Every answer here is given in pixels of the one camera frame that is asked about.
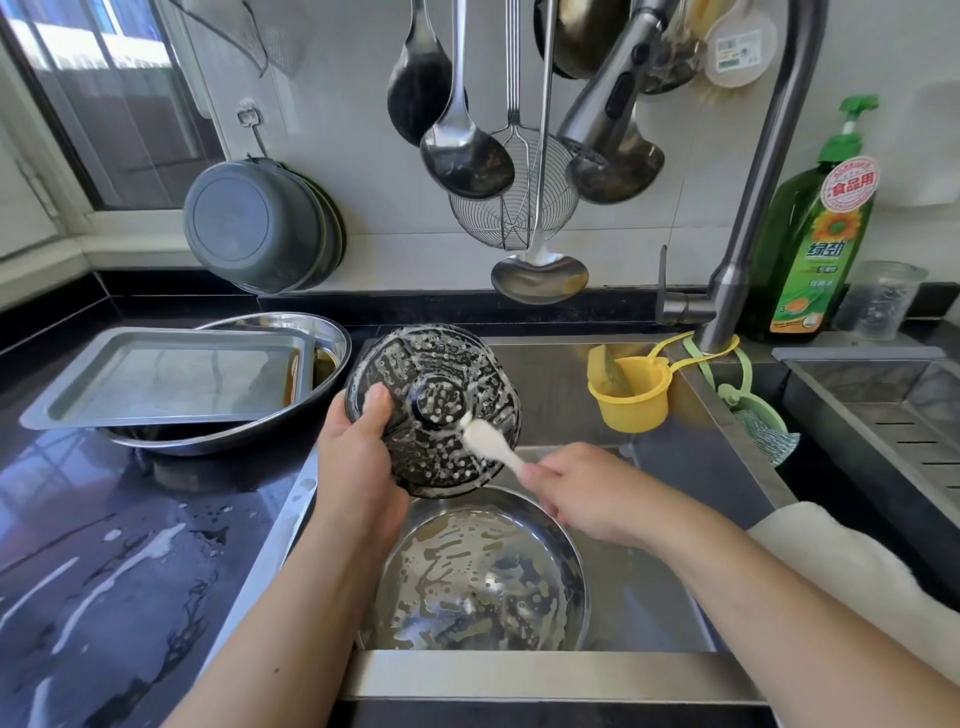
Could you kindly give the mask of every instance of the left hand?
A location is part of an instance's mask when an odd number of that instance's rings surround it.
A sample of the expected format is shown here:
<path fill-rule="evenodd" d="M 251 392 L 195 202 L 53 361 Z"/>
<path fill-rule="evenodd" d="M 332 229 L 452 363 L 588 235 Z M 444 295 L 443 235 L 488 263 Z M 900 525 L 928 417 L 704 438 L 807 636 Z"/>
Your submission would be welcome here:
<path fill-rule="evenodd" d="M 369 539 L 383 556 L 393 548 L 410 509 L 410 496 L 394 483 L 383 428 L 394 410 L 383 384 L 367 392 L 363 415 L 351 423 L 345 393 L 333 398 L 318 440 L 317 513 L 348 535 Z"/>

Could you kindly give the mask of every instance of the hand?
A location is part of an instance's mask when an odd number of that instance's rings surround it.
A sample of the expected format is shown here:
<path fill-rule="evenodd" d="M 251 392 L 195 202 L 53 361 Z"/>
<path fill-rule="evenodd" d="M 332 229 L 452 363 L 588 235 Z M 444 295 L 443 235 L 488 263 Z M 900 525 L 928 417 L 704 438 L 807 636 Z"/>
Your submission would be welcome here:
<path fill-rule="evenodd" d="M 333 398 L 318 440 L 317 513 L 329 516 L 327 525 L 349 529 L 349 536 L 370 539 L 386 556 L 410 509 L 410 497 L 391 476 L 390 453 L 381 439 L 394 402 L 383 384 L 375 384 L 363 415 L 351 424 L 344 399 L 344 392 Z"/>
<path fill-rule="evenodd" d="M 555 519 L 595 539 L 645 546 L 644 511 L 679 496 L 656 478 L 593 445 L 555 450 L 539 465 L 526 464 L 520 483 Z"/>

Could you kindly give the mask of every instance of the kitchen faucet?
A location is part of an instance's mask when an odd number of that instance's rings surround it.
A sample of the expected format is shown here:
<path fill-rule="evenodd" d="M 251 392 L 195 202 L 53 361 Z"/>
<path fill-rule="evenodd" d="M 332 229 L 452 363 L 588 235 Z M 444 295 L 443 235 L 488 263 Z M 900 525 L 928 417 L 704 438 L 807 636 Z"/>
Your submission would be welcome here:
<path fill-rule="evenodd" d="M 638 75 L 651 45 L 670 22 L 679 0 L 639 0 L 597 75 L 581 92 L 557 132 L 574 153 L 605 162 L 626 131 L 639 92 Z M 743 311 L 750 263 L 763 215 L 773 199 L 790 140 L 797 128 L 827 27 L 829 0 L 787 0 L 783 60 L 747 175 L 730 243 L 710 276 L 706 294 L 666 290 L 666 246 L 660 250 L 657 321 L 696 324 L 694 343 L 706 353 L 724 350 Z"/>

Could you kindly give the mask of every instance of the window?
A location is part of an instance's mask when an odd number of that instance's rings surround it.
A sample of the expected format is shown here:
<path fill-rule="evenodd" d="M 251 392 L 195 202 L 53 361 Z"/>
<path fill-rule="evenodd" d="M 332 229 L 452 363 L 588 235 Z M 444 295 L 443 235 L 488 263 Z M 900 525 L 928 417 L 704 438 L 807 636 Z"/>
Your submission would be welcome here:
<path fill-rule="evenodd" d="M 155 2 L 0 0 L 0 32 L 97 209 L 183 206 L 224 158 Z"/>

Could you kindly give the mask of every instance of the red circular sticker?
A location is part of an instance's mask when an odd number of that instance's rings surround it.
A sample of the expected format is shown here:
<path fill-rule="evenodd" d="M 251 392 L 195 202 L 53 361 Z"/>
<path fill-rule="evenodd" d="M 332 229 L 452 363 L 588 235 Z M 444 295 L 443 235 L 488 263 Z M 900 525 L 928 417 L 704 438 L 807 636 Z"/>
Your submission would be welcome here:
<path fill-rule="evenodd" d="M 876 162 L 870 157 L 854 157 L 827 175 L 820 199 L 830 212 L 851 212 L 866 205 L 879 184 Z"/>

